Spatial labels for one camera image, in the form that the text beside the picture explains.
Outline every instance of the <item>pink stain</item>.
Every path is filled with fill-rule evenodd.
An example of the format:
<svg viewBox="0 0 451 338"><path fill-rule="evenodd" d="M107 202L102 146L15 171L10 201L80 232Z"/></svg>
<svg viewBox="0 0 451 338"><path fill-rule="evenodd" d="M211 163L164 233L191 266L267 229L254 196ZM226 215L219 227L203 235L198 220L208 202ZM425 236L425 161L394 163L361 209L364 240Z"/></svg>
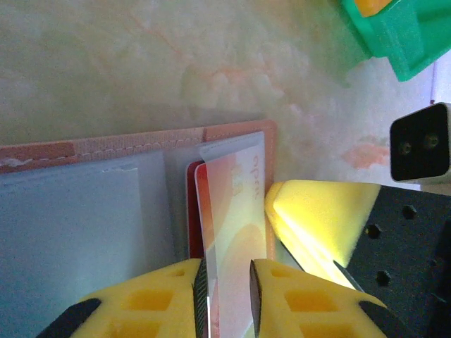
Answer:
<svg viewBox="0 0 451 338"><path fill-rule="evenodd" d="M360 144L342 155L354 169L369 169L373 164L388 165L390 150L386 146Z"/></svg>
<svg viewBox="0 0 451 338"><path fill-rule="evenodd" d="M169 46L169 48L171 48L173 50L173 52L177 55L177 56L181 56L182 53L177 49L177 47L172 44L169 39L158 29L153 29L150 30L149 28L146 28L141 21L139 21L132 13L128 13L129 17L135 22L136 26L138 28L140 28L143 32L146 32L150 35L154 35L156 37L158 37L159 39L161 39L165 44L167 44Z"/></svg>

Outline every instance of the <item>marble surface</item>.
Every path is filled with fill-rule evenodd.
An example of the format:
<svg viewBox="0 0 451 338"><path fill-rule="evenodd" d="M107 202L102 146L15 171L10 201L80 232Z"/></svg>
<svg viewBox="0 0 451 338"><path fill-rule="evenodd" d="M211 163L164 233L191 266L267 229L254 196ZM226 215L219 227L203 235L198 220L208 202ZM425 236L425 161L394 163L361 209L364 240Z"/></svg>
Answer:
<svg viewBox="0 0 451 338"><path fill-rule="evenodd" d="M431 99L369 59L339 0L0 0L0 144L272 118L276 178L393 184Z"/></svg>

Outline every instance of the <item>red card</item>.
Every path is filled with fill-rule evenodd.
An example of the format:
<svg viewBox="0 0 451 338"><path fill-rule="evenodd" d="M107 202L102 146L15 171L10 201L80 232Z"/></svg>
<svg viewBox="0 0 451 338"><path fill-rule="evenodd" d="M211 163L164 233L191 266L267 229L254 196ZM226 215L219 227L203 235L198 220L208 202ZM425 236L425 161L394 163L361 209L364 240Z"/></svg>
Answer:
<svg viewBox="0 0 451 338"><path fill-rule="evenodd" d="M197 188L197 207L200 216L201 238L203 239L205 250L208 250L214 242L214 229L213 216L211 214L209 179L205 163L197 166L194 178Z"/></svg>
<svg viewBox="0 0 451 338"><path fill-rule="evenodd" d="M188 249L190 258L204 257L204 244L202 242L199 204L197 203L196 181L194 177L196 168L203 163L203 161L193 162L188 165L186 170Z"/></svg>

